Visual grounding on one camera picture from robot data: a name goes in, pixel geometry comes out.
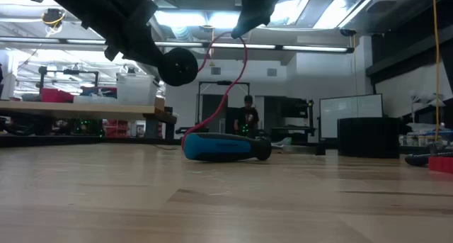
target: black speaker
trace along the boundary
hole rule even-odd
[[[338,154],[399,158],[397,118],[338,119]]]

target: person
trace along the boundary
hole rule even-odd
[[[234,121],[234,130],[236,134],[253,137],[255,130],[258,129],[258,112],[253,105],[253,97],[247,95],[243,99],[244,107],[240,108]]]

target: workbench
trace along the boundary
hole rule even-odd
[[[43,118],[80,118],[80,119],[111,119],[111,120],[146,120],[147,128],[145,137],[148,143],[154,143],[152,139],[157,138],[156,126],[158,122],[166,123],[166,139],[173,139],[174,125],[177,118],[170,113],[154,106],[127,106],[127,105],[110,105],[110,104],[75,104],[75,103],[45,103],[45,102],[26,102],[26,101],[0,101],[0,116],[15,115],[37,115]],[[43,143],[65,142],[74,140],[76,144],[79,140],[90,141],[91,138],[80,137],[63,137],[64,140],[58,140],[58,137],[45,136]],[[138,143],[144,143],[143,140],[137,140]],[[15,146],[28,145],[27,142],[33,141],[29,137],[14,137]]]

